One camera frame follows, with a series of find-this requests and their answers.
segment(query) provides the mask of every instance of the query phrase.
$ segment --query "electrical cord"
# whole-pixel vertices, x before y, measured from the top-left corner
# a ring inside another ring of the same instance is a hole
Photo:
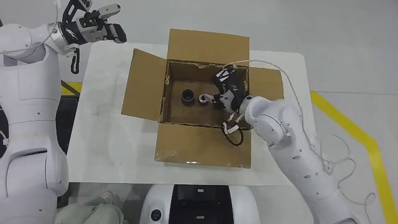
[[[232,140],[228,137],[228,135],[224,132],[224,129],[221,128],[224,136],[227,138],[228,142],[230,142],[233,146],[240,146],[243,143],[243,132],[240,128],[238,128],[239,133],[241,134],[241,140],[239,143],[232,142]]]
[[[54,26],[52,27],[52,30],[50,31],[49,35],[43,41],[41,41],[40,43],[38,43],[36,45],[33,45],[33,46],[29,47],[29,48],[17,49],[17,50],[4,50],[4,51],[0,52],[0,55],[11,53],[11,52],[18,52],[18,51],[34,49],[34,48],[44,44],[44,42],[47,41],[51,37],[53,31],[55,30],[55,27],[57,26],[57,22],[58,22],[58,2],[57,2],[57,0],[54,0],[54,1],[55,1],[55,9],[56,9],[56,11],[55,11],[55,22],[54,22]]]
[[[326,160],[325,158],[323,158],[323,154],[322,154],[322,140],[320,140],[320,152],[321,152],[321,154],[319,155],[319,154],[316,152],[316,150],[315,150],[316,145],[314,145],[314,144],[311,143],[311,140],[310,140],[310,138],[309,138],[307,132],[305,131],[305,128],[304,128],[304,117],[303,117],[303,116],[304,116],[304,114],[303,114],[303,108],[302,108],[302,105],[301,105],[300,102],[299,102],[299,99],[297,98],[297,94],[296,94],[296,91],[295,91],[295,89],[294,89],[294,87],[293,87],[292,81],[290,80],[290,77],[287,75],[287,73],[285,72],[285,70],[281,69],[279,66],[273,64],[272,62],[267,62],[267,61],[265,61],[265,60],[257,60],[257,59],[254,59],[254,60],[240,60],[240,61],[237,61],[237,62],[231,62],[231,63],[225,65],[224,68],[225,68],[226,66],[228,66],[228,65],[232,65],[232,64],[236,64],[236,63],[242,63],[242,62],[262,62],[262,63],[266,63],[266,64],[268,64],[268,65],[271,65],[271,66],[273,66],[273,67],[279,69],[279,70],[286,76],[287,81],[289,82],[289,85],[290,85],[290,87],[291,87],[291,89],[292,89],[292,91],[293,91],[294,98],[295,98],[295,100],[296,100],[296,102],[297,102],[297,104],[298,104],[298,108],[300,109],[300,114],[301,114],[300,117],[301,117],[301,119],[302,119],[302,121],[301,121],[301,123],[302,123],[302,129],[303,129],[304,135],[305,135],[305,137],[306,137],[306,139],[307,139],[307,141],[308,141],[308,144],[310,145],[310,149],[311,149],[323,162],[327,162],[327,163],[330,163],[330,164],[341,164],[342,162],[351,161],[351,162],[354,164],[354,167],[353,167],[353,170],[351,171],[351,173],[349,173],[347,176],[345,176],[344,178],[340,179],[340,180],[337,182],[337,187],[340,189],[341,194],[344,196],[345,199],[347,199],[347,201],[349,201],[349,202],[351,202],[351,203],[353,203],[353,204],[360,205],[360,206],[363,206],[363,207],[364,207],[364,211],[365,211],[366,217],[368,218],[369,223],[370,223],[370,224],[373,224],[372,221],[371,221],[371,219],[370,219],[370,217],[369,217],[368,210],[367,210],[367,206],[369,205],[368,201],[369,201],[370,197],[374,197],[374,198],[371,200],[371,202],[373,202],[373,200],[374,200],[375,197],[376,197],[376,193],[371,192],[371,193],[367,194],[367,196],[365,197],[364,202],[363,202],[363,203],[360,203],[360,202],[356,202],[356,201],[351,200],[350,198],[348,198],[348,197],[344,194],[344,192],[341,190],[341,188],[340,188],[340,183],[341,183],[342,181],[344,181],[344,180],[350,178],[350,177],[354,174],[354,172],[355,172],[355,170],[356,170],[356,163],[355,163],[355,160],[349,157],[349,156],[351,155],[351,150],[350,150],[350,148],[349,148],[347,142],[346,142],[344,139],[342,139],[341,137],[339,137],[339,136],[333,134],[334,137],[340,139],[340,140],[346,145],[346,147],[347,147],[348,155],[347,155],[345,158],[343,158],[343,159],[340,159],[340,160],[338,160],[338,161],[329,161],[329,160]],[[326,170],[326,165],[323,165],[323,169],[324,169],[328,174],[331,174],[331,172],[328,172],[328,171]]]
[[[6,138],[6,135],[4,135],[4,132],[3,132],[3,131],[0,130],[0,134],[2,135],[2,138],[3,138],[3,139],[7,139],[7,138]]]

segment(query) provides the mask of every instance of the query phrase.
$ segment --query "open cardboard box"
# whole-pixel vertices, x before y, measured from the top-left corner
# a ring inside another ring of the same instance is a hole
[[[249,126],[243,123],[243,143],[233,146],[221,130],[229,114],[198,104],[200,94],[219,93],[213,76],[240,60],[249,60],[248,37],[194,30],[170,30],[167,59],[134,49],[122,114],[159,122],[156,161],[250,168]],[[240,89],[269,100],[284,97],[280,71],[241,65]],[[195,94],[193,106],[182,105],[186,88]],[[239,132],[230,138],[238,142]]]

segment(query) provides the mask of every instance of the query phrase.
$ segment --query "table surface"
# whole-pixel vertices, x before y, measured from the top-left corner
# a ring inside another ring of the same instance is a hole
[[[70,182],[130,184],[291,185],[266,143],[252,131],[251,169],[156,162],[158,123],[121,114],[134,48],[166,58],[167,45],[93,44],[68,148]],[[297,53],[251,50],[250,59],[286,71],[303,108],[305,129],[315,135],[304,57]],[[252,67],[272,68],[259,62]],[[287,78],[284,96],[297,106]]]

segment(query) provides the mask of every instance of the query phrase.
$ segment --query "yellow floor line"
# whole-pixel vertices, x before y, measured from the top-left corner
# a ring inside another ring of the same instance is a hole
[[[83,85],[82,82],[67,82],[67,83],[79,93],[81,92],[81,86]],[[67,90],[66,88],[62,87],[62,95],[75,95],[75,94]]]
[[[365,133],[359,126],[348,119],[317,92],[311,92],[311,101],[349,133],[353,139],[360,142],[366,148],[386,223],[397,224],[398,213],[377,141]]]

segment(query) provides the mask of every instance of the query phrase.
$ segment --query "black cable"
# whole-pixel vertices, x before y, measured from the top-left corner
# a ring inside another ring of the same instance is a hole
[[[79,63],[80,63],[80,49],[76,49],[76,55],[73,56],[72,64],[70,65],[70,71],[75,75],[79,73]]]
[[[228,135],[225,134],[224,129],[221,128],[221,130],[222,130],[222,132],[223,132],[225,138],[226,138],[226,139],[228,140],[228,142],[230,142],[233,146],[240,146],[240,145],[243,143],[243,132],[242,132],[242,130],[238,129],[238,131],[241,133],[241,141],[240,141],[239,143],[232,142],[232,140],[228,137]]]

